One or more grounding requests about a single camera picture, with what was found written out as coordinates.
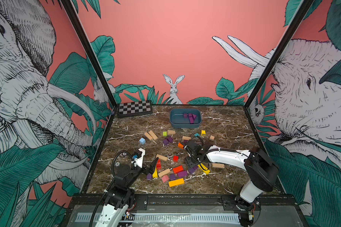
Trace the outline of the teal plastic storage bin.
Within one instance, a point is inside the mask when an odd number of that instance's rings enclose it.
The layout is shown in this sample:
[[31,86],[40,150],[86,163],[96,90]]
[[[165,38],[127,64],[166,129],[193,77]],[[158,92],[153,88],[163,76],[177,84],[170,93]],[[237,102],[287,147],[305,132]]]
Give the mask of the teal plastic storage bin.
[[[197,116],[195,123],[190,124],[188,114]],[[170,111],[170,123],[173,128],[198,128],[202,123],[201,112],[195,108],[175,108]]]

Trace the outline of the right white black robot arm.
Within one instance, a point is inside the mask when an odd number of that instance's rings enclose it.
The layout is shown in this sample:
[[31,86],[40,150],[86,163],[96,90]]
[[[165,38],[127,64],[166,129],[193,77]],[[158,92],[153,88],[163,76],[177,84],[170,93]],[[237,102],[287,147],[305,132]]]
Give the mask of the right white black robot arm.
[[224,209],[237,214],[242,227],[251,227],[258,220],[254,217],[254,212],[259,207],[258,197],[263,192],[272,192],[275,187],[279,174],[278,165],[259,147],[235,150],[205,144],[203,139],[200,141],[201,144],[194,140],[178,144],[178,147],[189,155],[186,158],[188,167],[199,166],[207,171],[209,168],[202,167],[203,163],[225,164],[238,167],[248,174],[249,181],[242,186],[238,194],[222,196],[219,201]]

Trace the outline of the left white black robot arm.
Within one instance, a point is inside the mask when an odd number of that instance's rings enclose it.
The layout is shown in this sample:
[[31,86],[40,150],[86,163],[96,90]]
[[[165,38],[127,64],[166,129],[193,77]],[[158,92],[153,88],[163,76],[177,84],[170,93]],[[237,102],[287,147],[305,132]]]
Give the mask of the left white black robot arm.
[[[115,171],[115,163],[117,158],[126,154],[131,158],[131,165],[119,165],[118,171]],[[144,149],[130,154],[126,150],[118,152],[111,164],[111,172],[113,179],[103,196],[95,206],[89,226],[94,223],[94,218],[98,207],[102,204],[103,208],[96,223],[97,227],[116,227],[121,218],[127,213],[129,208],[135,205],[135,191],[131,189],[131,185],[137,180],[141,174],[153,174],[156,170],[156,164],[159,158],[155,158],[149,166],[143,165],[145,155]]]

